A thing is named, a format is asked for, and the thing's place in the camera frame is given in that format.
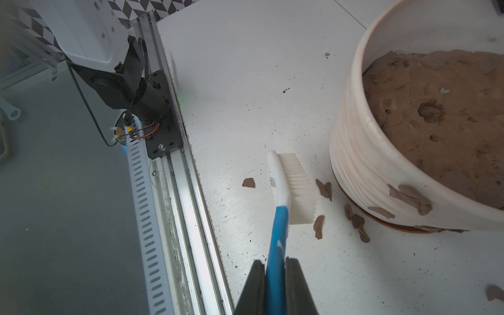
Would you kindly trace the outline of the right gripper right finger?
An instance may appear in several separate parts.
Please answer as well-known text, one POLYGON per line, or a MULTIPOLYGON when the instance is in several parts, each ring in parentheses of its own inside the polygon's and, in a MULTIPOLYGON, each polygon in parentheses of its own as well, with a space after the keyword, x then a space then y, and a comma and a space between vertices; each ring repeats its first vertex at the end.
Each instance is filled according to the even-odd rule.
POLYGON ((285 262, 286 314, 318 314, 301 264, 297 259, 287 257, 285 262))

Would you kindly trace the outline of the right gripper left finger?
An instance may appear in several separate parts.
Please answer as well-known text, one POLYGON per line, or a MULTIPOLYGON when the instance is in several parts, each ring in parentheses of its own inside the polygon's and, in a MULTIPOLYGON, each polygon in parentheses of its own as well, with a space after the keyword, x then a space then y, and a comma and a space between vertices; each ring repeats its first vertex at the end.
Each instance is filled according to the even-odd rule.
POLYGON ((265 265, 253 261, 234 315, 262 315, 265 313, 265 265))

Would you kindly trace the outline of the blue white scrub brush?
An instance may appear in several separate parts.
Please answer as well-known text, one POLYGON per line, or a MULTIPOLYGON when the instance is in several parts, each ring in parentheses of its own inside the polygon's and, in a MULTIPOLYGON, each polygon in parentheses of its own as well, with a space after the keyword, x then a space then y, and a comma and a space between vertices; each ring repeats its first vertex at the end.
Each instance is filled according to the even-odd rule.
POLYGON ((275 212, 266 261, 265 312, 285 314, 285 260, 287 237, 292 224, 310 224, 316 211, 314 187, 294 153, 267 156, 275 212))

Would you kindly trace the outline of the white ceramic pot with mud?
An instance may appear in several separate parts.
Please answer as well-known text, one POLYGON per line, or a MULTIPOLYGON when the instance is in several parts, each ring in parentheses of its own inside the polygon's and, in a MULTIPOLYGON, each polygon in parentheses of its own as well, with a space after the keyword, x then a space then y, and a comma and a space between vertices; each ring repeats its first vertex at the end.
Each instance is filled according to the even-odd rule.
POLYGON ((360 40, 330 140, 337 184, 381 224, 503 230, 503 14, 399 1, 360 40))

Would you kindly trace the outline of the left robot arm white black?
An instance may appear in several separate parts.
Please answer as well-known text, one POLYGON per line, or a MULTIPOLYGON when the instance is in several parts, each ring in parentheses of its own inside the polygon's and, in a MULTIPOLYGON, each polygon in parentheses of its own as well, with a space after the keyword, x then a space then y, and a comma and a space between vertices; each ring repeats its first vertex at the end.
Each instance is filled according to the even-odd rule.
POLYGON ((107 1, 37 0, 31 6, 54 34, 73 70, 113 109, 129 108, 144 69, 138 41, 107 1))

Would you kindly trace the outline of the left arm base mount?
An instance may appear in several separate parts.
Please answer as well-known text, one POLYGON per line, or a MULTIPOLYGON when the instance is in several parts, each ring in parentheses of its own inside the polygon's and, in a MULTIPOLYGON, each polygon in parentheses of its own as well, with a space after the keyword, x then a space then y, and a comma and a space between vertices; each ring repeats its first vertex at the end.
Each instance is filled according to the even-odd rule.
POLYGON ((181 131, 163 71, 155 71, 148 79, 140 80, 139 98, 119 126, 122 129, 117 136, 119 142, 124 145, 144 143, 151 160, 182 146, 181 131))

